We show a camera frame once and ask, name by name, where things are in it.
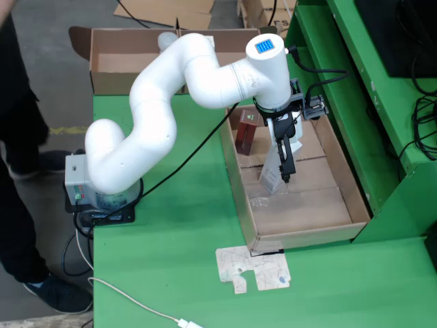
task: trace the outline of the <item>sneaker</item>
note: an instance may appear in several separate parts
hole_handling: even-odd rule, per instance
[[[24,181],[37,176],[40,173],[64,173],[66,170],[66,156],[71,155],[71,152],[66,150],[50,150],[40,153],[40,166],[32,172],[18,173],[13,167],[8,164],[10,177],[15,181]]]
[[[30,293],[62,314],[84,313],[93,305],[93,297],[86,290],[59,279],[52,273],[38,287],[37,284],[23,285]]]

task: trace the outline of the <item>cardboard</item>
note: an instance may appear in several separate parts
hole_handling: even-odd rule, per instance
[[[159,55],[158,36],[175,29],[93,29],[89,71],[94,94],[129,94]]]
[[[221,128],[223,151],[238,217],[252,252],[352,239],[370,221],[326,116],[314,124],[315,128],[312,122],[305,122],[304,137],[308,135],[309,140],[301,138],[303,151],[303,148],[312,148],[311,143],[322,150],[307,151],[305,158],[296,162],[296,174],[292,175],[290,183],[274,195],[258,183],[262,167],[241,167],[238,163],[240,159],[232,137],[231,123],[235,122],[232,116]],[[311,141],[314,136],[318,143]]]
[[[255,27],[266,26],[268,24],[268,21],[270,20],[270,15],[271,13],[264,12],[260,16],[259,20],[254,24],[254,26]],[[279,33],[279,35],[284,39],[287,37],[288,28],[290,27],[291,20],[292,19],[290,18],[288,12],[286,12],[285,10],[282,11],[278,10],[273,17],[272,25],[274,26],[280,25],[280,27],[277,26],[278,30],[282,31],[281,33]]]
[[[136,18],[162,25],[173,26],[179,20],[182,29],[208,29],[211,22],[209,14],[213,0],[122,0],[126,9]],[[114,15],[131,18],[121,5]]]
[[[237,0],[237,16],[242,18],[245,29],[253,28],[253,24],[249,20],[249,15],[247,14],[246,7],[244,6],[242,0]]]
[[[278,0],[277,9],[273,17],[272,26],[277,26],[279,35],[285,39],[287,30],[290,26],[290,21],[293,17],[296,0]],[[273,0],[243,0],[242,8],[248,15],[248,21],[252,27],[266,27],[273,13]]]
[[[242,3],[253,22],[258,21],[261,14],[265,12],[268,21],[272,16],[274,0],[242,0]],[[296,7],[297,0],[277,0],[277,12],[293,11]]]
[[[169,31],[177,36],[195,32],[213,37],[218,62],[222,66],[245,58],[247,42],[259,34],[258,29],[181,31],[84,27],[71,27],[68,33],[73,49],[89,60],[94,94],[108,95],[129,94],[138,74],[159,55],[158,36]]]
[[[241,116],[241,112],[244,108],[251,108],[253,105],[249,106],[239,106],[235,109],[233,115],[229,118],[229,123],[232,129],[232,136],[235,139],[238,120]],[[325,156],[322,145],[315,134],[315,130],[311,122],[302,122],[303,136],[300,138],[302,143],[302,148],[297,156],[295,156],[295,161],[303,161],[305,159],[313,159]],[[253,138],[252,148],[250,155],[237,154],[238,162],[241,168],[245,167],[257,167],[262,166],[266,161],[267,153],[270,149],[271,138],[270,132],[267,126],[264,126],[263,120],[258,121],[258,128],[255,131],[255,136]]]
[[[202,30],[180,30],[180,36],[189,33],[199,33],[204,36],[212,36],[215,44],[215,51],[220,66],[232,64],[246,57],[246,45],[255,36],[259,35],[258,29],[209,29]],[[185,86],[184,93],[189,94]]]

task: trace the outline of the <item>black wire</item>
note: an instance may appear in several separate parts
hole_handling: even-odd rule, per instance
[[[144,24],[143,22],[141,22],[139,19],[136,19],[124,6],[124,4],[120,1],[117,0],[117,2],[123,7],[124,11],[128,13],[128,15],[137,23],[139,23],[140,25],[144,26],[146,29],[149,29],[150,27],[148,27],[146,24]]]
[[[93,319],[91,319],[91,320],[88,320],[86,323],[84,323],[83,325],[82,325],[82,327],[81,328],[84,328],[86,325],[88,325],[88,324],[90,324],[90,323],[92,323],[94,320]]]
[[[411,77],[412,77],[412,82],[414,83],[414,86],[422,93],[425,94],[426,96],[435,96],[437,95],[437,90],[434,91],[426,91],[424,89],[422,89],[422,87],[419,85],[419,83],[417,82],[416,79],[416,74],[414,73],[414,67],[416,66],[416,60],[417,58],[422,54],[423,50],[421,50],[416,57],[414,57],[414,60],[412,61],[412,67],[411,67]]]
[[[84,236],[85,238],[87,238],[87,237],[88,237],[88,234],[84,233],[84,231],[82,231],[82,228],[79,227],[79,224],[77,223],[77,217],[78,217],[79,212],[80,212],[80,211],[79,211],[79,210],[77,209],[77,207],[76,207],[76,210],[75,210],[75,212],[73,213],[73,224],[74,224],[74,227],[76,228],[76,230],[79,232],[79,234],[81,234],[82,236]]]
[[[61,267],[62,267],[62,271],[69,277],[80,277],[82,275],[85,275],[87,273],[89,273],[91,271],[91,268],[86,269],[83,272],[80,273],[69,273],[66,270],[66,255],[67,255],[67,250],[73,240],[73,238],[76,236],[76,233],[72,234],[71,237],[68,239],[66,246],[64,247],[64,251],[62,252],[62,257],[61,257]]]
[[[93,257],[91,254],[91,243],[90,243],[90,237],[91,237],[91,233],[94,231],[94,228],[103,220],[107,219],[108,217],[124,210],[126,207],[129,206],[135,206],[138,204],[138,202],[144,198],[145,196],[149,195],[152,191],[154,191],[156,188],[158,188],[160,185],[162,185],[164,182],[166,182],[168,179],[170,179],[172,176],[174,176],[175,174],[177,174],[196,154],[197,152],[208,142],[208,140],[213,136],[213,134],[215,134],[215,132],[217,132],[218,129],[220,129],[220,127],[223,125],[223,123],[226,122],[226,120],[229,118],[229,116],[232,114],[232,112],[235,110],[235,108],[237,107],[238,102],[232,106],[232,108],[229,110],[229,112],[225,115],[225,117],[216,125],[215,128],[212,129],[212,131],[210,132],[210,134],[200,143],[200,145],[190,154],[190,156],[188,156],[186,158],[186,160],[179,165],[179,167],[177,169],[175,169],[173,172],[171,172],[168,176],[166,176],[165,178],[163,178],[160,182],[158,182],[157,184],[155,184],[152,188],[150,188],[149,190],[147,190],[145,193],[143,193],[141,196],[139,196],[135,201],[133,201],[132,203],[119,208],[118,210],[108,214],[105,217],[102,217],[98,220],[96,220],[95,222],[92,223],[91,228],[89,229],[88,232],[88,236],[87,236],[87,246],[88,246],[88,256],[89,256],[89,260],[91,262],[91,264],[94,264],[93,262]],[[143,189],[143,181],[141,181],[141,192]]]
[[[425,101],[427,104],[420,107],[420,105],[421,105],[421,103],[423,103],[423,101]],[[435,130],[434,132],[428,133],[424,137],[421,137],[419,134],[419,125],[420,124],[426,124],[426,123],[429,123],[429,122],[437,119],[437,113],[434,113],[434,110],[433,110],[433,113],[429,113],[429,114],[426,114],[424,116],[419,117],[420,111],[428,108],[431,105],[435,105],[435,104],[437,104],[437,98],[435,100],[431,100],[427,96],[420,97],[416,101],[416,105],[414,106],[414,111],[413,111],[413,114],[411,116],[411,120],[412,120],[412,124],[413,124],[414,140],[410,141],[409,143],[407,143],[404,146],[404,148],[402,149],[402,151],[399,154],[399,159],[401,159],[402,155],[404,154],[404,152],[406,151],[406,149],[409,145],[415,144],[415,146],[418,149],[420,149],[425,154],[426,157],[428,157],[432,161],[436,160],[436,157],[434,157],[433,154],[437,154],[437,148],[425,145],[422,142],[422,140],[424,140],[428,137],[431,137],[432,135],[435,135],[437,133],[437,130]]]
[[[271,24],[272,24],[274,14],[276,13],[276,6],[277,6],[277,4],[278,4],[278,0],[274,0],[272,16],[270,17],[270,20],[268,21],[268,25],[267,26],[271,26]]]
[[[297,66],[299,66],[301,69],[303,69],[305,72],[310,72],[310,73],[341,73],[341,74],[348,74],[347,70],[316,70],[310,67],[306,67],[304,66],[300,60],[296,61]]]
[[[334,78],[332,78],[332,79],[324,80],[324,81],[320,81],[320,82],[316,82],[316,83],[310,85],[310,86],[308,87],[307,94],[305,95],[305,102],[306,102],[306,104],[309,106],[309,103],[311,102],[311,90],[312,90],[312,89],[314,89],[315,87],[319,87],[319,86],[321,86],[321,85],[325,85],[325,84],[329,84],[329,83],[333,83],[333,82],[340,81],[340,80],[342,80],[342,79],[345,79],[345,78],[348,77],[348,76],[349,76],[349,73],[346,72],[346,74],[344,74],[344,75],[341,76],[341,77],[334,77]]]
[[[316,70],[314,68],[310,68],[310,67],[306,67],[302,64],[302,62],[300,61],[300,57],[299,57],[299,52],[298,52],[298,48],[296,45],[291,46],[290,48],[288,48],[288,53],[292,55],[294,62],[296,62],[296,65],[299,66],[302,70],[304,70],[305,72],[310,72],[310,73],[337,73],[337,74],[343,74],[340,77],[334,77],[332,79],[329,80],[324,80],[324,81],[320,81],[317,83],[314,83],[313,85],[310,85],[308,87],[307,93],[305,95],[305,104],[306,106],[310,106],[310,102],[311,102],[311,91],[315,88],[315,87],[319,87],[321,85],[325,85],[325,84],[329,84],[329,83],[333,83],[333,82],[337,82],[340,81],[342,79],[345,79],[346,77],[349,76],[349,73],[347,70],[340,70],[340,69],[321,69],[321,70]]]

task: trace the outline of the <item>green table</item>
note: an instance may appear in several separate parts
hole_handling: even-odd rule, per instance
[[[145,189],[175,169],[223,110],[175,96],[176,145],[145,175]],[[94,119],[132,127],[127,96],[95,96]],[[217,248],[244,245],[219,134],[145,198],[130,225],[96,228],[95,276],[155,310],[214,327],[433,327],[437,275],[420,238],[287,251],[290,288],[248,292],[220,283]],[[176,327],[96,282],[95,327]]]

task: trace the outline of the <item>person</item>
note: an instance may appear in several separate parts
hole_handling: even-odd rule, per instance
[[[10,15],[14,0],[0,1],[0,140],[5,163],[0,161],[0,262],[6,272],[24,284],[54,310],[66,314],[86,312],[93,298],[86,290],[49,271],[36,249],[33,220],[15,188],[41,172],[63,172],[67,152],[39,153],[48,137],[48,126],[20,54]]]

